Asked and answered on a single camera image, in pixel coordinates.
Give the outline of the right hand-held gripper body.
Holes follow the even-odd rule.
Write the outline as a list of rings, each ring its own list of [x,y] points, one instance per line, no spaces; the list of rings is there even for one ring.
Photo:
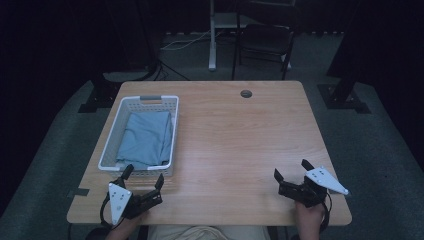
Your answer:
[[[323,166],[310,171],[297,169],[281,175],[284,182],[277,182],[278,194],[300,202],[307,208],[324,203],[329,192],[349,194],[349,190]]]

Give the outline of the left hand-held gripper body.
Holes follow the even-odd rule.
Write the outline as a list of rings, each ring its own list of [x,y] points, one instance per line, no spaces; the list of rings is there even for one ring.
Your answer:
[[[126,188],[110,183],[108,194],[113,225],[122,218],[133,219],[162,203],[161,190],[155,188],[144,195],[134,195]]]

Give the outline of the blue cloth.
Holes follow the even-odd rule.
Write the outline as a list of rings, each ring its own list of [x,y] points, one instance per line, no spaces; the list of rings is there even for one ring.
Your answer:
[[[116,161],[137,170],[169,163],[173,126],[171,113],[134,112],[125,126]]]

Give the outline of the person's beige pants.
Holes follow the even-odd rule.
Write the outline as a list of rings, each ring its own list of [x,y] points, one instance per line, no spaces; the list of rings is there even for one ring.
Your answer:
[[[155,225],[147,240],[271,240],[265,226]]]

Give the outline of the black folding chair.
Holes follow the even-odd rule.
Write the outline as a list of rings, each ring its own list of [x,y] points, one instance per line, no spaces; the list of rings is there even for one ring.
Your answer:
[[[242,0],[236,8],[231,78],[246,51],[277,56],[284,80],[299,23],[300,11],[292,0]]]

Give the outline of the person's left hand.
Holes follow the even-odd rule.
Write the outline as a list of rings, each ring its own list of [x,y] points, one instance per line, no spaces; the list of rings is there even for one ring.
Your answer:
[[[124,218],[121,224],[112,229],[105,240],[126,240],[142,223],[145,213],[133,219]]]

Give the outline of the person's right hand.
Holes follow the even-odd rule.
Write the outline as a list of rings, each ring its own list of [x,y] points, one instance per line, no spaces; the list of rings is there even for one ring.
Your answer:
[[[319,238],[324,214],[325,210],[322,205],[307,208],[304,204],[295,202],[296,226],[302,240]]]

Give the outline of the black stand base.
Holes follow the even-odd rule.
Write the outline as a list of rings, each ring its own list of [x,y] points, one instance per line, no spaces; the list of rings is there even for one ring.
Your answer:
[[[94,113],[99,108],[111,108],[122,85],[121,82],[111,82],[104,78],[94,79],[92,84],[93,89],[87,101],[80,105],[79,113]]]
[[[353,109],[359,114],[370,114],[365,102],[354,91],[354,86],[361,78],[363,54],[355,51],[350,56],[337,53],[327,74],[339,77],[337,84],[318,84],[320,95],[328,109]]]

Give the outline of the white plastic basket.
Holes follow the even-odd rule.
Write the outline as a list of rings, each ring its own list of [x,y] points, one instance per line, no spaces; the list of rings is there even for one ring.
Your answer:
[[[132,176],[149,177],[172,176],[174,168],[174,149],[176,145],[178,116],[179,116],[179,97],[175,95],[156,95],[156,96],[127,96],[124,97],[117,108],[111,129],[109,131],[104,149],[99,159],[98,168],[101,171],[118,176],[124,171],[127,165],[116,161],[117,152],[120,147],[125,126],[131,113],[134,112],[160,112],[169,111],[172,118],[173,137],[171,145],[171,156],[168,164],[163,166],[148,167],[144,170],[134,168]]]

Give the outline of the grey tape piece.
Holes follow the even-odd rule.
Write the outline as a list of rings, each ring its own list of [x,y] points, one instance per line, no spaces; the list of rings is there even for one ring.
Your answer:
[[[75,188],[75,189],[71,189],[68,194],[67,197],[68,198],[73,198],[75,196],[87,196],[89,193],[88,189],[84,189],[84,188]]]

